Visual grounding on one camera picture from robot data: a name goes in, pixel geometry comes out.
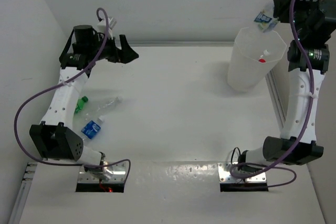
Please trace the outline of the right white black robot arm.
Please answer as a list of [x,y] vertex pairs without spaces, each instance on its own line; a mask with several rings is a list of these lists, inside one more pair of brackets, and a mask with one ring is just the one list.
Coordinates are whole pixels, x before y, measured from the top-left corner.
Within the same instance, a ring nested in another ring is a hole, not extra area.
[[323,155],[317,144],[315,117],[318,95],[329,67],[327,41],[335,31],[335,0],[274,0],[274,17],[281,23],[293,18],[300,46],[293,40],[287,53],[290,80],[285,124],[279,137],[266,137],[262,147],[239,155],[238,169],[253,173],[258,165],[277,159],[282,164],[304,165]]

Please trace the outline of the clear unlabelled plastic bottle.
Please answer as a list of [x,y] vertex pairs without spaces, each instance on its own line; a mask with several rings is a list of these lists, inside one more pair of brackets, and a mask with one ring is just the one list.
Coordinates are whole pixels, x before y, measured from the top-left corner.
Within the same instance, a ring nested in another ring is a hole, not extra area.
[[107,98],[99,101],[90,101],[84,113],[89,116],[101,116],[110,113],[123,99],[121,97]]

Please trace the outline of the blue white label clear bottle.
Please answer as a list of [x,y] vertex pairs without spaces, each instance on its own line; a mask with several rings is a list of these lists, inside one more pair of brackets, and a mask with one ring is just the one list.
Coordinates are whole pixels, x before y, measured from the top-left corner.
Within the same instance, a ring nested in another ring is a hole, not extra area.
[[275,4],[268,2],[255,16],[253,20],[247,23],[243,28],[251,30],[253,33],[268,33],[279,24],[279,19],[274,17]]

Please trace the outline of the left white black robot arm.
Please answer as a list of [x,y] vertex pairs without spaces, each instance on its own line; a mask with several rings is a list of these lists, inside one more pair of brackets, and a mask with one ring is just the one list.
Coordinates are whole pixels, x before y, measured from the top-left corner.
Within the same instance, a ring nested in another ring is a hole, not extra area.
[[125,35],[115,38],[103,36],[91,25],[75,26],[68,38],[60,61],[60,76],[49,109],[38,124],[30,127],[29,135],[43,159],[70,161],[78,165],[99,167],[102,152],[85,147],[82,138],[73,131],[77,101],[94,67],[97,56],[113,63],[128,64],[138,59]]

